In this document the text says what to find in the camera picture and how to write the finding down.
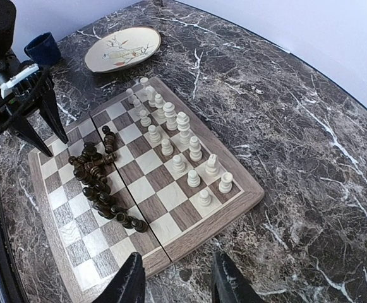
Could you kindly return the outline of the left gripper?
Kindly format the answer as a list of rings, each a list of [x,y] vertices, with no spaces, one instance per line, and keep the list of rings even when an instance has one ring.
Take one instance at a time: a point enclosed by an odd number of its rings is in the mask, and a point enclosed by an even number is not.
[[[0,1],[0,85],[17,75],[33,61],[20,62],[11,50],[16,21],[16,8],[11,1]],[[56,96],[52,90],[49,68],[39,65],[39,70],[15,85],[12,92],[1,98],[0,133],[12,129],[13,133],[36,147],[47,157],[53,154],[37,134],[27,118],[36,110],[53,133],[64,143],[68,137],[61,123]]]

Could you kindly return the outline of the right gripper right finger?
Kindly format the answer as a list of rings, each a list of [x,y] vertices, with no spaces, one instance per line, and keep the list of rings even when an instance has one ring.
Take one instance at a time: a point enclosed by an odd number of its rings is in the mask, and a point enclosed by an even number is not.
[[[212,302],[265,302],[224,251],[215,251],[211,266]]]

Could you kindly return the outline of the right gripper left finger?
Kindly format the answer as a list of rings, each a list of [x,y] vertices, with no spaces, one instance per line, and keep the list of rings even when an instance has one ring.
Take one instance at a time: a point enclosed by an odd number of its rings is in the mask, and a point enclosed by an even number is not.
[[[96,303],[145,301],[145,269],[141,254],[133,252],[96,298]]]

